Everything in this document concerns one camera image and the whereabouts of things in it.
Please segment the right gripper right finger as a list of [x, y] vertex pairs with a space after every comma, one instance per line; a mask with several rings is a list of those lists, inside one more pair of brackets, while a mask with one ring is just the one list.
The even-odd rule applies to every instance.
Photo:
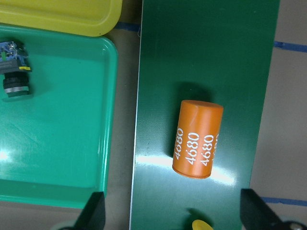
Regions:
[[253, 189], [241, 189], [240, 219], [247, 230], [305, 230], [294, 220], [281, 220]]

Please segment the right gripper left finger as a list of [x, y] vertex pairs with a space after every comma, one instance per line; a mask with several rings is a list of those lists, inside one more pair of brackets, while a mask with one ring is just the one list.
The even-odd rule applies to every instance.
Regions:
[[103, 230], [106, 225], [104, 192], [93, 192], [73, 226], [59, 230]]

